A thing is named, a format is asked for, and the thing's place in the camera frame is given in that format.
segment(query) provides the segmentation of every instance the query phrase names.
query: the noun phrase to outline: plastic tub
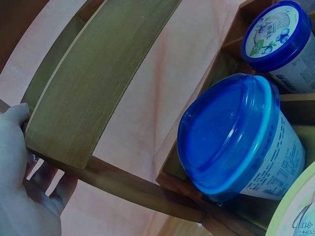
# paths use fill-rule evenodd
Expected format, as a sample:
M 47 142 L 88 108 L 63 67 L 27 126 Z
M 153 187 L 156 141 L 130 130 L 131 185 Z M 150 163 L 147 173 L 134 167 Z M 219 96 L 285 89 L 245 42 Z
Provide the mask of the plastic tub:
M 315 163 L 288 190 L 271 219 L 266 235 L 315 235 Z
M 315 92 L 315 37 L 299 4 L 281 1 L 263 11 L 249 27 L 241 54 L 290 92 Z
M 246 74 L 227 77 L 191 104 L 177 145 L 186 173 L 215 202 L 239 193 L 280 200 L 305 162 L 277 88 Z
M 315 10 L 315 0 L 291 0 L 298 3 L 306 12 Z

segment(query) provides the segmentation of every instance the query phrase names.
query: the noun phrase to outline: container label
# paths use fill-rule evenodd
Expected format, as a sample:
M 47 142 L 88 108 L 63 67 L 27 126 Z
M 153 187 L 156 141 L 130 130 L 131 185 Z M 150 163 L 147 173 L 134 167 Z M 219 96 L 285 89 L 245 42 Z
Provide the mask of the container label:
M 299 20 L 292 6 L 280 6 L 264 15 L 251 30 L 245 50 L 247 56 L 260 58 L 280 48 L 293 34 Z
M 280 112 L 271 147 L 255 176 L 240 193 L 280 200 L 302 173 L 304 163 L 304 148 L 291 125 Z
M 303 50 L 285 66 L 271 71 L 290 92 L 315 92 L 315 37 L 311 36 Z
M 277 235 L 315 236 L 315 176 L 308 179 L 288 206 Z

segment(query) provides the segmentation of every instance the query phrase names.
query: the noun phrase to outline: blue plastic lid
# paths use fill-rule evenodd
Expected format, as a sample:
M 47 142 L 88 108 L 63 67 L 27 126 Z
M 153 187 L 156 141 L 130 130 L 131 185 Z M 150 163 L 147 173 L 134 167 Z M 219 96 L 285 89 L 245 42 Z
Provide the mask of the blue plastic lid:
M 271 144 L 263 144 L 273 129 L 271 117 L 275 123 L 279 119 L 273 93 L 263 77 L 235 74 L 209 88 L 184 113 L 177 140 L 180 161 L 213 201 L 237 195 L 262 164 Z M 257 156 L 259 149 L 263 152 Z
M 311 21 L 299 4 L 281 1 L 252 22 L 242 42 L 242 58 L 256 71 L 279 69 L 302 51 L 311 32 Z

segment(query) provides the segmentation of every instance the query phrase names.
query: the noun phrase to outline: round container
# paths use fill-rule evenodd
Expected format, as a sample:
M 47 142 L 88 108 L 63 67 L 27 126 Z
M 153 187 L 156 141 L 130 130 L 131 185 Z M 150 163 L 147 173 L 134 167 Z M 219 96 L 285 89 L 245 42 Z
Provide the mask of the round container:
M 266 235 L 315 235 L 315 163 L 288 190 L 271 219 Z
M 315 0 L 291 0 L 298 3 L 306 12 L 315 10 Z
M 192 103 L 177 145 L 186 173 L 215 202 L 239 193 L 280 200 L 305 162 L 277 88 L 246 74 L 227 77 Z
M 315 37 L 299 4 L 281 1 L 263 11 L 249 27 L 241 54 L 290 92 L 315 92 Z

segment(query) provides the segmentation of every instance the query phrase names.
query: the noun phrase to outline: sticker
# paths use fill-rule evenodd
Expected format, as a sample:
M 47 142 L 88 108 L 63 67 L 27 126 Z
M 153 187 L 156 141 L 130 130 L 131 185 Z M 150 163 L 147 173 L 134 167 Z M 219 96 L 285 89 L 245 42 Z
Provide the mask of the sticker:
M 281 236 L 315 236 L 315 176 L 295 196 L 278 228 Z
M 251 30 L 245 45 L 247 56 L 260 58 L 279 49 L 289 40 L 299 20 L 292 6 L 280 6 L 264 15 Z

